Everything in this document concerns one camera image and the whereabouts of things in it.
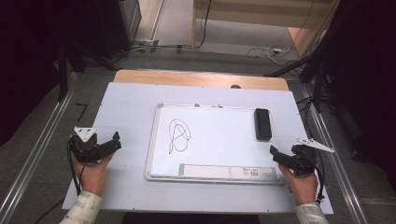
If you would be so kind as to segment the black metal stand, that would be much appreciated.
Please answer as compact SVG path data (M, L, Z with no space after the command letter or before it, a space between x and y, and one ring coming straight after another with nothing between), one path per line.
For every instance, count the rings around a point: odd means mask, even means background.
M321 112L320 96L321 96L321 88L322 88L322 83L323 83L323 78L324 78L324 68L325 68L325 63L319 62L317 71L316 71L316 81L315 81L315 88L314 88L314 93L313 93L313 105L318 113Z

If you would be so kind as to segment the wooden table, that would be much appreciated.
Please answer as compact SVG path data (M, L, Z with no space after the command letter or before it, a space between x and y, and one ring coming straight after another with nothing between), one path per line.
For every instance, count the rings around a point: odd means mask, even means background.
M287 81L282 77L250 77L210 72L120 70L116 73L113 81L118 83L240 88L246 90L289 90Z

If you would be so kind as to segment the grey power strip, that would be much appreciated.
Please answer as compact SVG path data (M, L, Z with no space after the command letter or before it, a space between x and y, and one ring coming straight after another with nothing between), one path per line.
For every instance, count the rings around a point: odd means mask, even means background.
M133 46L138 47L155 47L158 46L159 40L134 40Z

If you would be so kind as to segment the person's left hand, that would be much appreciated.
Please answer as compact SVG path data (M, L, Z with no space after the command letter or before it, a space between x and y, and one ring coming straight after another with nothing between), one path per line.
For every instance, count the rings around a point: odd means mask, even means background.
M106 168L113 158L113 154L103 158L96 164L83 165L74 160L75 172L82 189L101 196L106 183Z

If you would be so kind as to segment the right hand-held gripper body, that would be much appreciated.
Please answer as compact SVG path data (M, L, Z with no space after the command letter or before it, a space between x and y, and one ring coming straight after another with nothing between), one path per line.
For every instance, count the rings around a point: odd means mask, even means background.
M294 145L291 151L297 165L293 168L296 175L307 175L314 173L317 167L318 151L334 152L332 147L327 147L320 142L310 139L297 138L298 145Z

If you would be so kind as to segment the black whiteboard eraser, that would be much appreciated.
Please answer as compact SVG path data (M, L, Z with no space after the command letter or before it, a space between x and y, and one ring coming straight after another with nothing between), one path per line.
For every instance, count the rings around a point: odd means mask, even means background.
M269 141L272 138L269 111L267 109L256 108L254 111L256 138L262 141Z

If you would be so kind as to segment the light wooden cabinet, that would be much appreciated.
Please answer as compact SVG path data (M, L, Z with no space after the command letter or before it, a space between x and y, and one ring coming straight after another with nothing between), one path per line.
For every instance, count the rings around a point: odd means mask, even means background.
M193 18L318 29L340 0L193 0Z

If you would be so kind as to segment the aluminium floor rail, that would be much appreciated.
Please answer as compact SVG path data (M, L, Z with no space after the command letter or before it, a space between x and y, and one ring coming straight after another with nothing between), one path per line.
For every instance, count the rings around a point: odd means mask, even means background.
M8 224L10 221L23 193L25 192L34 172L39 164L47 145L53 136L60 119L62 118L64 111L66 110L71 96L75 91L75 85L78 81L78 75L76 72L72 72L67 84L69 90L66 92L65 97L61 102L58 102L54 107L45 127L40 133L36 140L33 149L31 150L28 158L24 161L24 164L19 171L17 177L12 182L9 190L7 191L5 199L1 202L0 206L0 224Z
M346 168L339 157L339 150L334 146L331 135L325 124L324 118L321 113L319 113L313 105L307 108L309 115L312 117L312 122L315 127L310 127L306 125L307 130L310 135L311 131L314 130L320 142L325 146L332 147L334 152L328 152L327 158L332 167L334 177L337 181L339 189L342 193L343 200L346 203L347 210L351 215L354 224L369 224L366 215L361 206L361 202L354 190L352 182L349 180Z

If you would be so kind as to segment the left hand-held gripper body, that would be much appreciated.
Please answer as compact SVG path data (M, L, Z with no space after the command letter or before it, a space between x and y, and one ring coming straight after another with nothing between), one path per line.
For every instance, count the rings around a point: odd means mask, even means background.
M97 163L101 160L95 128L75 127L70 136L68 149L80 163Z

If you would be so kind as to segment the white table cover board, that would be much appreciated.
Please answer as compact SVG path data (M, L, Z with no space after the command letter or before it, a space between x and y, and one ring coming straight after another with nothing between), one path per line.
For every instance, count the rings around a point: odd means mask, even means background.
M207 105L269 111L272 137L288 154L306 133L290 91L243 90L134 83L108 84L94 121L101 143L120 135L121 149L107 166L104 209L130 212L291 213L286 178L280 185L154 181L145 176L157 105Z

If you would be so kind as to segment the white paper label strip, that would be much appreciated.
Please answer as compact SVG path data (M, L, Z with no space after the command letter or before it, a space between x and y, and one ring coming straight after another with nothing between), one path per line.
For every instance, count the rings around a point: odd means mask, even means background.
M275 167L215 166L181 164L179 175L188 178L218 179L227 181L270 182L279 179Z

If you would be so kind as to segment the dark curtain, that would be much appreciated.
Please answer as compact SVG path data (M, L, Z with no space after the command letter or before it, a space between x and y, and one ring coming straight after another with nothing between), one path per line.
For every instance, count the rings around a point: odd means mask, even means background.
M129 48L124 0L0 0L0 146L55 86L67 93L66 66L84 55L108 62Z
M353 145L396 190L396 0L341 0L329 35L332 92L360 130Z

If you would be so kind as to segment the silver-framed whiteboard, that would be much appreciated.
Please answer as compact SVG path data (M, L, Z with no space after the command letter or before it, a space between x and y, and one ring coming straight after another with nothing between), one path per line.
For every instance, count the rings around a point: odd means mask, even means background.
M157 105L145 176L154 181L280 185L270 146L256 138L253 108L207 105ZM279 179L270 182L188 178L181 164L275 167Z

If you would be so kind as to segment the person's right hand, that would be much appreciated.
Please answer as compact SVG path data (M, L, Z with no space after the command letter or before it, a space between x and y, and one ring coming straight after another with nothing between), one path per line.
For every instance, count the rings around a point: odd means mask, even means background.
M296 204L315 203L317 201L318 178L314 173L297 176L289 168L278 166L281 174L289 181L289 190L293 194Z

